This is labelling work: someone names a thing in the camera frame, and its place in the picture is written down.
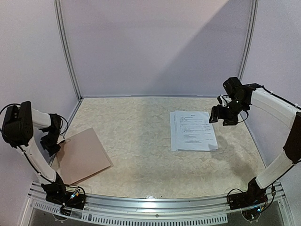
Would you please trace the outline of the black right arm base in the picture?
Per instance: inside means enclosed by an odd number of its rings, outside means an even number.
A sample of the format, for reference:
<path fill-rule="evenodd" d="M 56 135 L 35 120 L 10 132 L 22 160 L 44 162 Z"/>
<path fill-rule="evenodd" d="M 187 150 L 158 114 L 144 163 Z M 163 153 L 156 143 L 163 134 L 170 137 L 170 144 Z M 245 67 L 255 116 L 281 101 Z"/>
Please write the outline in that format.
<path fill-rule="evenodd" d="M 268 200 L 266 191 L 266 188 L 255 188 L 243 192 L 238 188 L 234 188 L 228 192 L 226 200 L 231 210 L 243 209 L 266 202 Z"/>

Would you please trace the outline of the pink paper folder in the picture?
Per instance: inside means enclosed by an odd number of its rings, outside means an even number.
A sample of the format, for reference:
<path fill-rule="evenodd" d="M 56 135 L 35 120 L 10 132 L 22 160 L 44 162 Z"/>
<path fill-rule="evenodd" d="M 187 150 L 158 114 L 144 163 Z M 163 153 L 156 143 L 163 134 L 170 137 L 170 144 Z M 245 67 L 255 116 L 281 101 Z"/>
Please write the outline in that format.
<path fill-rule="evenodd" d="M 65 139 L 60 146 L 52 168 L 65 184 L 83 181 L 112 166 L 93 128 Z"/>

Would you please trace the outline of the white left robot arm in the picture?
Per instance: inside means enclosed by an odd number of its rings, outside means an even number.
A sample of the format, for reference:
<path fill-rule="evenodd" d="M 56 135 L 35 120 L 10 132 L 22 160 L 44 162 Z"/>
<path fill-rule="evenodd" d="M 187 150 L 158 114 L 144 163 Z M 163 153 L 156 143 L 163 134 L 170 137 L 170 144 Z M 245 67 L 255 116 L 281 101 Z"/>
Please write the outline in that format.
<path fill-rule="evenodd" d="M 0 112 L 5 113 L 0 128 L 3 140 L 27 160 L 40 183 L 62 184 L 58 173 L 51 168 L 39 150 L 34 138 L 34 128 L 45 133 L 40 139 L 40 145 L 52 157 L 60 151 L 60 144 L 64 142 L 61 131 L 63 117 L 56 113 L 42 113 L 32 108 L 30 101 L 8 104 Z"/>

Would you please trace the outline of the printed white top sheet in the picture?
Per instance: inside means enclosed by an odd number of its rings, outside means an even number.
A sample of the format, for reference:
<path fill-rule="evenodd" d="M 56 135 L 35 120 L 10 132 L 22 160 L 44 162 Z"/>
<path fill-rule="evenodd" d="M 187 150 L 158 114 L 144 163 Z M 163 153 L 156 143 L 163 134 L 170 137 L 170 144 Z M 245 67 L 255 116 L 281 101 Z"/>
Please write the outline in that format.
<path fill-rule="evenodd" d="M 208 112 L 174 111 L 169 115 L 172 151 L 218 150 Z"/>

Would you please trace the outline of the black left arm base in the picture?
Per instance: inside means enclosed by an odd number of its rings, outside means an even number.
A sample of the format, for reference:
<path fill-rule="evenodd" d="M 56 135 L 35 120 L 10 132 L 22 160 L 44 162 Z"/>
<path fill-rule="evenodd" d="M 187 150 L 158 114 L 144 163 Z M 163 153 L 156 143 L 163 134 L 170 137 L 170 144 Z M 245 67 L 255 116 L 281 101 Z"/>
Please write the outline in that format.
<path fill-rule="evenodd" d="M 59 183 L 41 184 L 46 192 L 46 201 L 63 207 L 83 210 L 86 203 L 86 192 L 80 186 Z"/>

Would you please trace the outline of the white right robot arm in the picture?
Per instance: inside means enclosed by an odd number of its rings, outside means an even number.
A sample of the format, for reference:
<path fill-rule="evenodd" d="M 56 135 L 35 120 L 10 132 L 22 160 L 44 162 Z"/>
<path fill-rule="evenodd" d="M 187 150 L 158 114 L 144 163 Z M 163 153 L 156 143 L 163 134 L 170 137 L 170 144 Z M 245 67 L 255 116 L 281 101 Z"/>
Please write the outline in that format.
<path fill-rule="evenodd" d="M 225 95 L 218 96 L 218 105 L 212 107 L 209 122 L 222 121 L 223 126 L 240 123 L 238 116 L 256 110 L 256 115 L 267 113 L 259 119 L 251 117 L 248 127 L 256 145 L 269 152 L 273 148 L 274 160 L 249 185 L 243 195 L 247 205 L 254 205 L 261 198 L 260 189 L 267 188 L 279 180 L 301 160 L 301 107 L 276 95 L 257 83 L 243 85 L 237 77 L 223 83 Z"/>

